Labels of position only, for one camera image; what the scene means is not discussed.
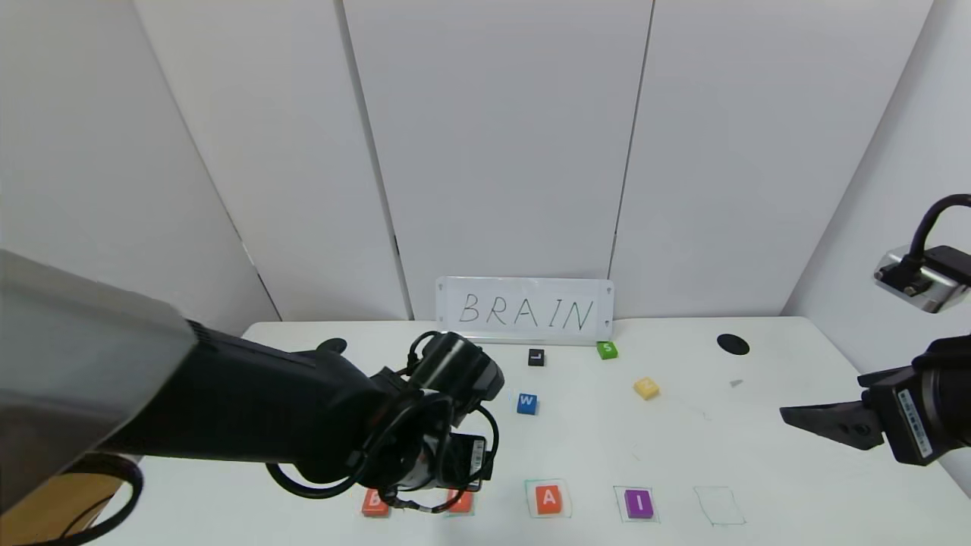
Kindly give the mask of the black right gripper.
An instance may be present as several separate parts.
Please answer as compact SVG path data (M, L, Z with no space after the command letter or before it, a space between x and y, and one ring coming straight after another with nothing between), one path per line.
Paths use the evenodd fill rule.
M783 407L781 419L857 450L887 439L895 459L913 466L969 446L969 336L934 340L908 366L866 373L857 383L863 402Z

